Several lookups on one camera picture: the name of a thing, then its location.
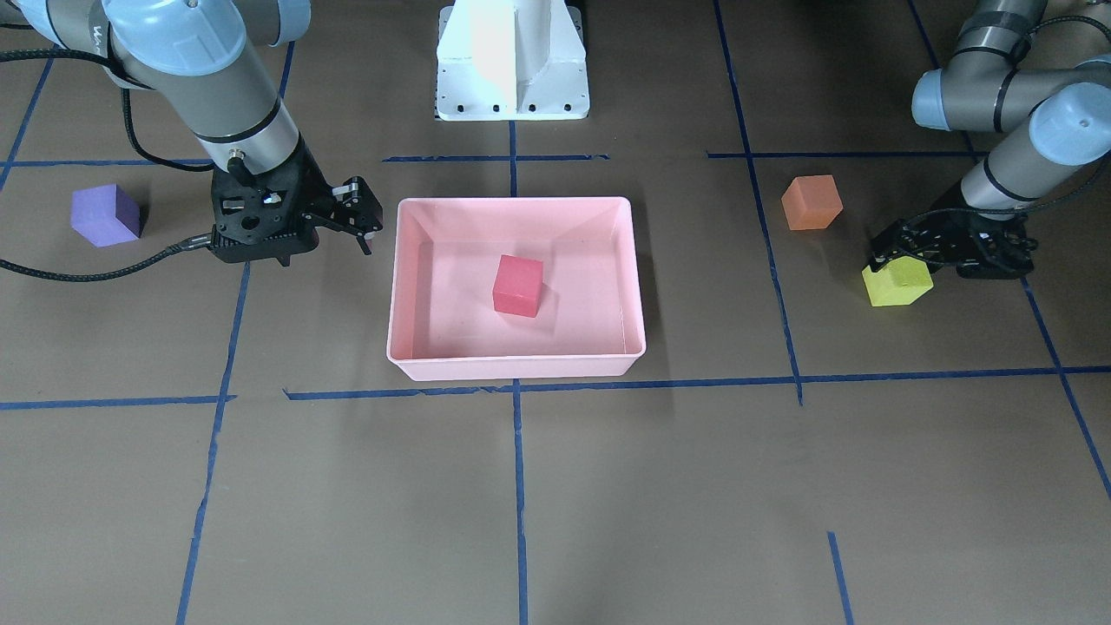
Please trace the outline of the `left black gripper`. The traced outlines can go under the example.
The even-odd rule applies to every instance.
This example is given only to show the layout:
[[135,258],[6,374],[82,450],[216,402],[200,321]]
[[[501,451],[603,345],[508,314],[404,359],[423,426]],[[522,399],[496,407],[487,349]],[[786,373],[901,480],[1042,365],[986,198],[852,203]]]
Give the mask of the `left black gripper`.
[[897,258],[924,262],[930,273],[955,269],[965,280],[1019,280],[1033,272],[1038,241],[1028,236],[1027,216],[985,214],[972,208],[935,208],[893,221],[869,242],[868,268],[881,272]]

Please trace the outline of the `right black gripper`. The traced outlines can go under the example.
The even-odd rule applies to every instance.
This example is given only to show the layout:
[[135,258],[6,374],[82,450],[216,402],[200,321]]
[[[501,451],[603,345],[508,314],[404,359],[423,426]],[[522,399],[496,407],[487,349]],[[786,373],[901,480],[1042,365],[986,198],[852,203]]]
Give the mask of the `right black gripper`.
[[303,139],[266,173],[253,173],[246,153],[234,150],[226,169],[214,171],[211,195],[211,253],[227,264],[273,258],[288,266],[294,254],[319,245],[316,228],[328,216],[336,230],[356,236],[366,256],[384,229],[384,209],[366,179],[354,175],[332,189]]

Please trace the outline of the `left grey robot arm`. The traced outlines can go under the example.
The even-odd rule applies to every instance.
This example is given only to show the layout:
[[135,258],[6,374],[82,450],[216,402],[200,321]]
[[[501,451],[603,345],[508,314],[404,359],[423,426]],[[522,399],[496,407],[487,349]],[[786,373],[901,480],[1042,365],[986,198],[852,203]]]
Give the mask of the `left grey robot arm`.
[[915,124],[1003,138],[923,213],[899,219],[870,242],[865,273],[914,260],[965,280],[1019,280],[1033,270],[1033,211],[1085,167],[1108,167],[1108,56],[1070,69],[1024,70],[1043,1],[980,1],[949,63],[915,85]]

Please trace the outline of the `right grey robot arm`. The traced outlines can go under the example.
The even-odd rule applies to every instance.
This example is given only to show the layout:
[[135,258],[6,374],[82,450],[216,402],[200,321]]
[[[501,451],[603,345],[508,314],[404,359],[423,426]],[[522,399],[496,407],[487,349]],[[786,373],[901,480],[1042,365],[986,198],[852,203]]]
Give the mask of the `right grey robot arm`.
[[207,249],[227,264],[277,260],[319,244],[318,229],[354,236],[362,253],[382,229],[382,206],[352,177],[326,182],[256,49],[306,36],[309,1],[4,1],[3,26],[44,36],[48,49],[3,60],[67,58],[104,68],[122,91],[128,142],[139,155],[130,92],[174,108],[210,162],[214,225],[152,260]]

